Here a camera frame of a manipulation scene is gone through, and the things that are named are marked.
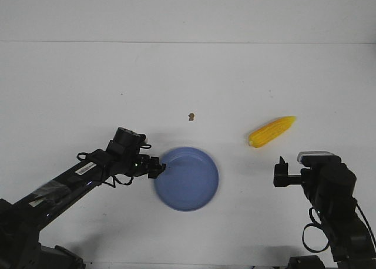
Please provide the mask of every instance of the white surface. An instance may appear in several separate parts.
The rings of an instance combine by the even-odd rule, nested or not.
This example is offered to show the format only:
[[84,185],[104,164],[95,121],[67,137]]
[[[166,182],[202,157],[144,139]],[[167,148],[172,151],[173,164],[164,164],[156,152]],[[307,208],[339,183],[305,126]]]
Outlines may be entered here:
[[[309,203],[299,187],[273,187],[281,155],[294,173],[302,150],[339,154],[376,225],[375,61],[374,45],[0,42],[1,197],[14,203],[123,126],[148,135],[151,155],[207,151],[220,171],[213,201],[181,213],[146,178],[103,186],[48,226],[44,245],[91,261],[284,265],[308,254]],[[298,117],[288,132],[247,145],[249,131],[284,115]]]
[[0,40],[374,43],[376,0],[0,0]]

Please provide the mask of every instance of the corn cob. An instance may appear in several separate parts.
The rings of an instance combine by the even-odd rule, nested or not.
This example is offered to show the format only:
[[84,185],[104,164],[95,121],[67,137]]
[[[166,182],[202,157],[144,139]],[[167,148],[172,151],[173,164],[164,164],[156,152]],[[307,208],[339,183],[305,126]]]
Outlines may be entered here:
[[295,120],[295,116],[285,116],[266,124],[248,136],[249,145],[253,147],[264,146],[290,128]]

